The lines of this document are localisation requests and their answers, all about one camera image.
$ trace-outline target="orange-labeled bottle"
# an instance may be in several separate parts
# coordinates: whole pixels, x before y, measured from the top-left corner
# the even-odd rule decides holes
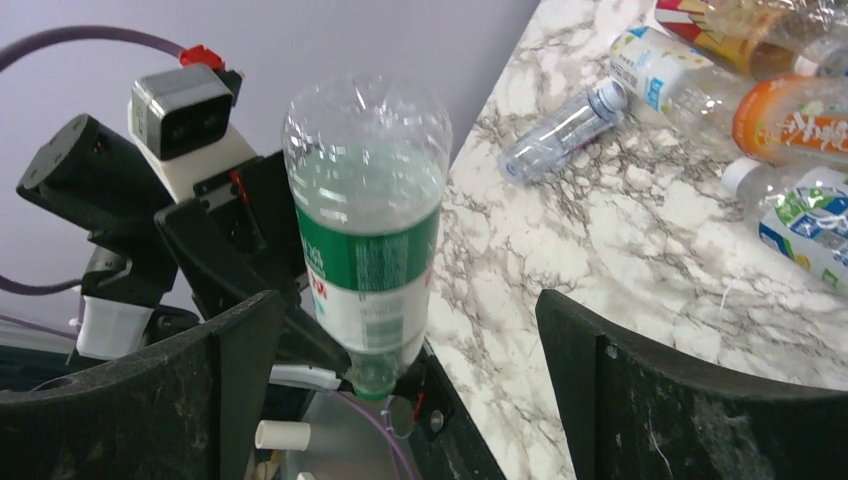
[[[774,164],[848,164],[848,79],[777,77],[757,84],[733,116],[740,149]]]

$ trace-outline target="white plastic tube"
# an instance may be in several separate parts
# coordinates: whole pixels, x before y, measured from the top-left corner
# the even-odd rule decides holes
[[[296,450],[309,447],[312,428],[306,422],[262,420],[256,426],[254,443],[260,450]]]
[[[113,302],[95,297],[85,299],[77,351],[83,357],[114,360],[138,350],[152,308]]]

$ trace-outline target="camera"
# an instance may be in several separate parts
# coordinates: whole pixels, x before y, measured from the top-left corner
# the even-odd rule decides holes
[[[133,85],[131,132],[160,161],[173,160],[223,138],[234,100],[204,64],[149,75]]]

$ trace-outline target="orange bottle label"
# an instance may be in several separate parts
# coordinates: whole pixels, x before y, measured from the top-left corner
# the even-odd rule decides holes
[[[733,140],[772,163],[795,156],[848,161],[848,106],[827,105],[810,86],[818,80],[785,76],[760,82],[733,118]]]

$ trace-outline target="small water bottle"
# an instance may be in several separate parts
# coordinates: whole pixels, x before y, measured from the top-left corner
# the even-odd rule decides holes
[[[558,170],[587,143],[624,118],[627,93],[612,79],[565,102],[498,157],[504,179],[523,185]]]

